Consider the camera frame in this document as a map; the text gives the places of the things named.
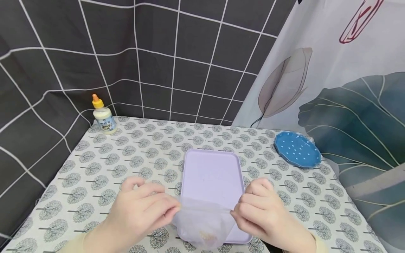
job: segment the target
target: sleeve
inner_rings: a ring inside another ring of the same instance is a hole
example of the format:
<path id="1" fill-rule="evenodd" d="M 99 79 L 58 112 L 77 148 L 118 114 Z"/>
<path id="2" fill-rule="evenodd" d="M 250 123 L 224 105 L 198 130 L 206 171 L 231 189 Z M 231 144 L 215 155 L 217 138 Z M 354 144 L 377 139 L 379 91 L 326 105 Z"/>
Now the sleeve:
<path id="1" fill-rule="evenodd" d="M 59 253 L 84 253 L 83 241 L 86 234 L 80 234 L 68 243 L 60 250 Z"/>

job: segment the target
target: glue bottle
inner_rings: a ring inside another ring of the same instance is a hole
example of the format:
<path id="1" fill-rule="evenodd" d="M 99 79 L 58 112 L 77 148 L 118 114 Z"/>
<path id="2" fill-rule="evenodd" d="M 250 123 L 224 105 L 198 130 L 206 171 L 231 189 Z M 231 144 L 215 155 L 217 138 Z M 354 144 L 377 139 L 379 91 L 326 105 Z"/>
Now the glue bottle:
<path id="1" fill-rule="evenodd" d="M 93 106 L 95 108 L 93 115 L 96 118 L 101 132 L 104 134 L 115 133 L 117 124 L 115 123 L 113 114 L 109 108 L 104 107 L 104 103 L 96 94 L 93 94 Z"/>

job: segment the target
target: red illustration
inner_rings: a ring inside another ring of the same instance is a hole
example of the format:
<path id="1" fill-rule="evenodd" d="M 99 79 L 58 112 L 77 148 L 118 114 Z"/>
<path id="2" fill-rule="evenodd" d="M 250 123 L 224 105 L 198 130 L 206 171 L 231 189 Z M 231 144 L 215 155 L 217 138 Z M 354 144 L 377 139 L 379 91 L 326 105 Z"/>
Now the red illustration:
<path id="1" fill-rule="evenodd" d="M 384 0 L 363 0 L 360 8 L 340 36 L 340 43 L 346 44 L 354 41 L 373 18 L 383 2 Z"/>

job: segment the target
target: bottle label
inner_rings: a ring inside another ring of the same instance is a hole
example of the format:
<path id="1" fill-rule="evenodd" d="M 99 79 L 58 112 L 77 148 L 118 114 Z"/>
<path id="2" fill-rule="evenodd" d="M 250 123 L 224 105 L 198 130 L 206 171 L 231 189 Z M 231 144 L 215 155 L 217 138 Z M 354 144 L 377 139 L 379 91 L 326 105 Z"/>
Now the bottle label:
<path id="1" fill-rule="evenodd" d="M 114 130 L 117 127 L 114 118 L 108 117 L 106 119 L 96 119 L 101 131 L 108 132 Z"/>

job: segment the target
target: fabric backdrop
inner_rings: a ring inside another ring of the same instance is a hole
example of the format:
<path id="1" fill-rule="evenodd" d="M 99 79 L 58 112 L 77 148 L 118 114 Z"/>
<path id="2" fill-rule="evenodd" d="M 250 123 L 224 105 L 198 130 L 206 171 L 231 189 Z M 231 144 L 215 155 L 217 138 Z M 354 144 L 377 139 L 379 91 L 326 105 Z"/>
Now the fabric backdrop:
<path id="1" fill-rule="evenodd" d="M 303 1 L 233 125 L 313 137 L 389 252 L 405 252 L 405 2 Z"/>
<path id="2" fill-rule="evenodd" d="M 0 245 L 92 123 L 92 93 L 113 115 L 231 125 L 294 3 L 0 1 Z"/>

